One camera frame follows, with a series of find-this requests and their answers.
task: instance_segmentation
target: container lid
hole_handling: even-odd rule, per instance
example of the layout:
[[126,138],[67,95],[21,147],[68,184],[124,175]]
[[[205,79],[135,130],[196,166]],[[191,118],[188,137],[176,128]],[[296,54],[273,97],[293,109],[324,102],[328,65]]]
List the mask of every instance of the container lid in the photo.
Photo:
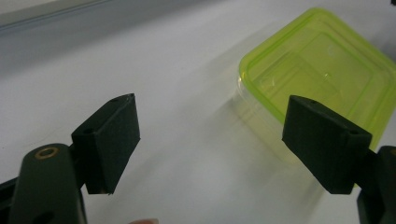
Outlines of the container lid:
[[289,96],[319,101],[373,135],[396,106],[396,65],[331,12],[311,8],[247,54],[247,90],[281,124]]

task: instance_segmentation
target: white surface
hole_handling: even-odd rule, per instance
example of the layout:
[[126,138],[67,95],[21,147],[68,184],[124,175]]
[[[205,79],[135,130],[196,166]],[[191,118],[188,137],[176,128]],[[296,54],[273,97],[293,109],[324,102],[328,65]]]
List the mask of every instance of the white surface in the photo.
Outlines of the white surface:
[[[87,195],[90,223],[359,223],[356,197],[324,193],[235,115],[250,49],[326,7],[396,59],[389,1],[113,1],[0,33],[0,182],[107,100],[136,95],[142,140],[112,196]],[[393,114],[381,145],[394,145]]]

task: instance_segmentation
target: transparent plastic container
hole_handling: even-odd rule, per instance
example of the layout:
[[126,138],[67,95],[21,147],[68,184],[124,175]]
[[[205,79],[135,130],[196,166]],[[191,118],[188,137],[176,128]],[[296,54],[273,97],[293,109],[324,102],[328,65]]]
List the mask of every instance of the transparent plastic container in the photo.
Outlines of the transparent plastic container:
[[358,124],[375,149],[396,106],[396,66],[331,12],[311,8],[239,65],[237,112],[284,161],[296,161],[281,141],[291,94]]

